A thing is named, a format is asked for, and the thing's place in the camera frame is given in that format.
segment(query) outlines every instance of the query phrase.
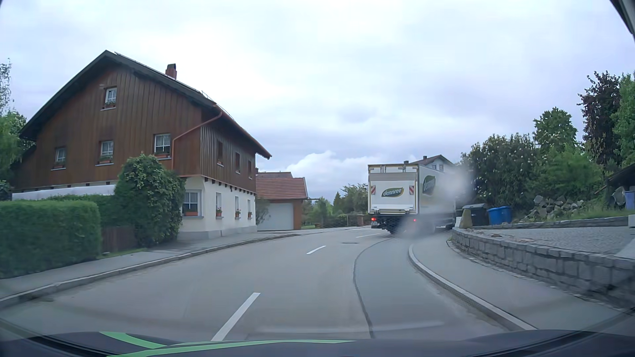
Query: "roof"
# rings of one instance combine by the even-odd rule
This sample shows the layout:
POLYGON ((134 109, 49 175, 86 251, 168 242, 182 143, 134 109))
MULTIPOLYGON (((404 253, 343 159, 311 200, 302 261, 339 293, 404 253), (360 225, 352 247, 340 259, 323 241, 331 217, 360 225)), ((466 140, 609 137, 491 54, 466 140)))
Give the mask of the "roof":
POLYGON ((454 166, 454 163, 452 161, 446 159, 443 155, 435 155, 435 156, 431 156, 431 157, 429 157, 427 159, 413 161, 413 162, 411 162, 411 164, 415 164, 416 163, 416 164, 420 164, 420 165, 424 165, 425 166, 425 165, 428 165, 429 163, 433 163, 434 160, 436 160, 436 159, 442 159, 446 163, 454 166))
POLYGON ((304 177, 258 178, 256 195, 265 199, 307 199, 304 177))
POLYGON ((136 75, 146 77, 159 84, 163 84, 173 91, 186 96, 192 103, 201 107, 218 111, 219 109, 224 114, 218 120, 224 121, 229 124, 230 127, 237 130, 243 138, 251 142, 255 148, 256 153, 269 159, 271 154, 262 146, 256 139, 254 139, 245 129, 243 129, 225 110, 216 104, 212 99, 209 99, 201 91, 198 91, 187 84, 181 83, 166 74, 159 72, 153 68, 150 68, 140 62, 137 62, 131 58, 128 58, 120 53, 113 53, 110 51, 104 51, 101 55, 97 56, 92 62, 90 62, 84 69, 77 73, 62 89, 57 91, 48 102, 46 102, 33 117, 27 122, 20 132, 20 137, 33 140, 37 138, 37 135, 44 127, 44 124, 51 119, 57 111, 59 111, 66 102, 71 99, 75 94, 83 90, 86 85, 99 76, 104 70, 113 65, 124 65, 129 67, 136 75))
POLYGON ((293 175, 291 174, 291 172, 258 172, 256 174, 256 179, 288 179, 288 178, 292 178, 293 175))

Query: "retaining wall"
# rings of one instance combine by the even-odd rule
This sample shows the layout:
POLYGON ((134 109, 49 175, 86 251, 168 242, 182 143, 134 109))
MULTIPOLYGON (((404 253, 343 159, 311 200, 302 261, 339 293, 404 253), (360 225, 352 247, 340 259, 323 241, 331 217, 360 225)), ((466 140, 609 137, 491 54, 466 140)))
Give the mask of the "retaining wall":
POLYGON ((635 306, 635 260, 507 241, 454 228, 458 249, 506 270, 617 307, 635 306))

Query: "wooden fence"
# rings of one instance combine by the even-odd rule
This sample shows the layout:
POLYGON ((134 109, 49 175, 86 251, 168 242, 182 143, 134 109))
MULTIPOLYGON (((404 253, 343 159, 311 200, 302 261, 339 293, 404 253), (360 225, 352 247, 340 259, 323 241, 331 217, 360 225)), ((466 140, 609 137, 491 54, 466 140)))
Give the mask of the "wooden fence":
POLYGON ((130 226, 102 229, 102 253, 120 252, 137 247, 135 230, 130 226))

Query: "blue trash bin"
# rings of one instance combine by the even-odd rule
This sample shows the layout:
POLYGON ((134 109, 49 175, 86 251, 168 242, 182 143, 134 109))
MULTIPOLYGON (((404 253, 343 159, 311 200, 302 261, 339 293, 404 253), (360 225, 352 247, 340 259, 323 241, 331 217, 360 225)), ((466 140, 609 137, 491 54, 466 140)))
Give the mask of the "blue trash bin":
POLYGON ((626 209, 635 210, 635 191, 624 191, 624 198, 626 199, 626 209))
POLYGON ((503 224, 512 221, 512 209, 509 206, 490 208, 487 210, 490 215, 490 224, 503 224))

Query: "delivery truck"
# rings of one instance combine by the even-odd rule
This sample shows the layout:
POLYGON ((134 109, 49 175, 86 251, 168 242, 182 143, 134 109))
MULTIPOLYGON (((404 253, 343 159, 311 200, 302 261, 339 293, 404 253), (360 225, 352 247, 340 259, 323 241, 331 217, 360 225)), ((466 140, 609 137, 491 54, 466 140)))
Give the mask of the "delivery truck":
POLYGON ((451 173, 418 163, 368 165, 371 228, 391 234, 432 234, 456 222, 456 192, 451 173))

